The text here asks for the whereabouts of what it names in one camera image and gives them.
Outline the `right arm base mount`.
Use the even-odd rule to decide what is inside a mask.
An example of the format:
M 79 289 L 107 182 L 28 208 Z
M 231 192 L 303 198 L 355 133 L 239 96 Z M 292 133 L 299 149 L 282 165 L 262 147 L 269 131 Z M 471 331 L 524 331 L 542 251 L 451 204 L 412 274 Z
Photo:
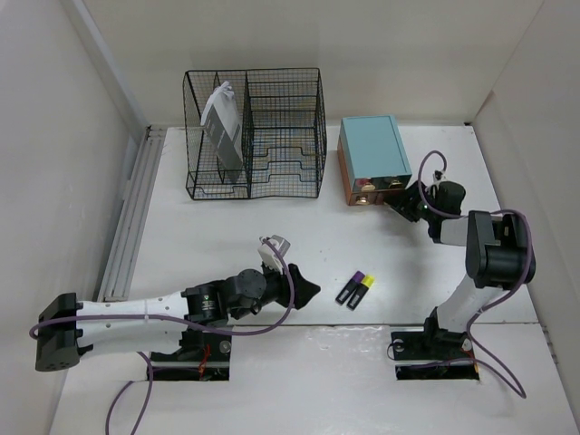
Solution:
M 478 381 L 471 341 L 465 333 L 395 330 L 391 348 L 398 381 Z

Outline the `purple cap highlighter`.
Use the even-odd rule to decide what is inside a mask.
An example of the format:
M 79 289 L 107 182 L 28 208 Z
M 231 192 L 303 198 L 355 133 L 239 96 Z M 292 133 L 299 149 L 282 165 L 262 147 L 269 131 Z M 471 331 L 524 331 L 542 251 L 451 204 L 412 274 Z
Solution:
M 345 302 L 353 295 L 364 278 L 365 274 L 361 271 L 357 271 L 335 297 L 335 302 L 339 305 L 344 305 Z

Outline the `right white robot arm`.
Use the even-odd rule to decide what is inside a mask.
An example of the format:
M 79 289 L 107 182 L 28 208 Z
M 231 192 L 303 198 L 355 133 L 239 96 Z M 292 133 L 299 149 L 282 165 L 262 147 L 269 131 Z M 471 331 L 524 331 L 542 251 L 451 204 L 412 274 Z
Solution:
M 465 189 L 452 181 L 430 187 L 416 181 L 385 199 L 408 221 L 425 221 L 434 243 L 465 248 L 466 274 L 451 296 L 431 311 L 423 329 L 391 334 L 396 361 L 447 361 L 472 355 L 470 327 L 475 320 L 497 297 L 513 294 L 536 272 L 524 218 L 514 211 L 494 216 L 478 210 L 463 217 L 465 196 Z

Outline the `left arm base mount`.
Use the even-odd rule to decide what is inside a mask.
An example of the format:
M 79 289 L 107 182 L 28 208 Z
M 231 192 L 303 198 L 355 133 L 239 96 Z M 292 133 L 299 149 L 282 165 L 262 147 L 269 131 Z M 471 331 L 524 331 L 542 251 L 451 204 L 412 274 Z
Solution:
M 230 376 L 232 337 L 189 332 L 188 343 L 174 353 L 151 353 L 152 379 L 163 382 L 227 382 Z

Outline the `grey setup guide booklet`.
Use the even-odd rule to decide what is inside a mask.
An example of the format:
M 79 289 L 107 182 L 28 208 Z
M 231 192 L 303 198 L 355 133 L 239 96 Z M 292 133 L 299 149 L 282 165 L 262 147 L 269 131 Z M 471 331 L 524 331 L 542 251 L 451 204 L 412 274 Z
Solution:
M 242 118 L 230 82 L 223 82 L 209 96 L 200 124 L 208 135 L 225 176 L 231 183 L 237 183 L 244 166 Z

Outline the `teal drawer box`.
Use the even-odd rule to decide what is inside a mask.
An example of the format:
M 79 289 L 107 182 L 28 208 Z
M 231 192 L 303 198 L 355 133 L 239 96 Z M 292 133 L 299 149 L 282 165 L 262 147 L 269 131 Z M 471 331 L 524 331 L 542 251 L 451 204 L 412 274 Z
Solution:
M 379 205 L 411 180 L 399 125 L 390 114 L 343 118 L 337 155 L 349 206 Z

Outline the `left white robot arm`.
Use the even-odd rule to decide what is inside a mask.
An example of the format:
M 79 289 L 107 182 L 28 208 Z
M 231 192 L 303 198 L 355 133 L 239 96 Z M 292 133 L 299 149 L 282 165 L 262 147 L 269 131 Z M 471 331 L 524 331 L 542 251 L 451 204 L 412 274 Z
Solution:
M 31 331 L 34 368 L 67 370 L 83 357 L 108 353 L 177 353 L 193 359 L 202 351 L 204 334 L 227 335 L 230 319 L 259 314 L 271 303 L 300 310 L 320 291 L 291 264 L 286 272 L 267 266 L 245 269 L 150 299 L 94 303 L 75 293 L 61 294 L 39 314 Z

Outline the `yellow cap highlighter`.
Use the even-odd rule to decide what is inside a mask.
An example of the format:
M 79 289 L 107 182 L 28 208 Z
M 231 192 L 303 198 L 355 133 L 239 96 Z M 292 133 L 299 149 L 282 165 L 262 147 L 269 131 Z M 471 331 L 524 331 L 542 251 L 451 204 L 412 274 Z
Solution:
M 357 284 L 347 302 L 347 307 L 354 310 L 368 293 L 370 287 L 374 284 L 375 278 L 372 275 L 365 275 Z

